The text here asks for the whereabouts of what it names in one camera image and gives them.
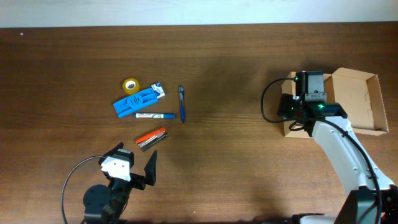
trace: brown tabletop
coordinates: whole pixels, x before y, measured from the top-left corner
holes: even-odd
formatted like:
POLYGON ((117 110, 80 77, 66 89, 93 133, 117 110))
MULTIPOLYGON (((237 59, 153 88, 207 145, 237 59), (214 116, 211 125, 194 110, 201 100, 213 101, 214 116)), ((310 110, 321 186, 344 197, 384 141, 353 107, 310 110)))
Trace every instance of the brown tabletop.
MULTIPOLYGON (((0 222, 61 223, 60 193, 82 159, 124 142, 144 174, 159 152, 157 182, 133 190, 122 218, 152 222, 235 222, 295 213, 337 215, 340 181, 312 139, 285 138, 260 113, 264 87, 290 71, 339 67, 379 74, 390 133, 358 135, 398 182, 398 23, 73 27, 0 30, 0 222), (166 96, 142 110, 187 119, 119 119, 112 104, 126 78, 166 96), (158 127, 169 137, 141 152, 135 138, 158 127)), ((276 119, 280 87, 267 93, 276 119)), ((107 184, 90 161, 67 186, 69 223, 82 198, 107 184)))

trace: white wall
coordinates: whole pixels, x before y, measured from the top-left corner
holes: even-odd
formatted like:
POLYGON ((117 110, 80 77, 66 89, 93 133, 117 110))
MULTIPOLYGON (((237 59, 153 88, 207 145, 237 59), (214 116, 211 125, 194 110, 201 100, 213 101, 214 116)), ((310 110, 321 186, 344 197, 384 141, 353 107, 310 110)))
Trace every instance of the white wall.
POLYGON ((0 27, 398 21, 398 0, 0 0, 0 27))

